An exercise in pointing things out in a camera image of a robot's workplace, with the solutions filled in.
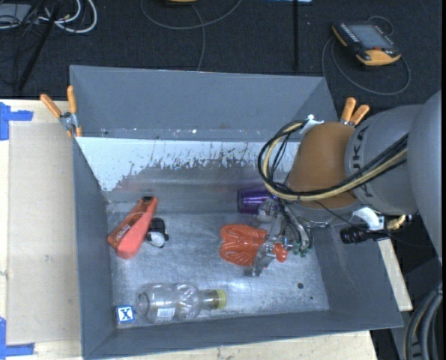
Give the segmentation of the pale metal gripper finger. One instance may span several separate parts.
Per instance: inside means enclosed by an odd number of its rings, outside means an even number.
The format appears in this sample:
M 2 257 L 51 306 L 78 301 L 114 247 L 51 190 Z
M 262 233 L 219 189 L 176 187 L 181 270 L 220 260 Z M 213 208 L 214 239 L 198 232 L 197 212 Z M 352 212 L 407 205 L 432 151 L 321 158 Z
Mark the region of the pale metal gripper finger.
M 273 252 L 273 250 L 273 243 L 265 242 L 262 244 L 256 252 L 252 265 L 244 270 L 244 274 L 248 277 L 260 276 L 262 271 L 266 269 L 276 258 L 276 254 Z
M 257 209 L 257 221 L 261 224 L 272 222 L 279 213 L 279 204 L 275 200 L 266 200 Z

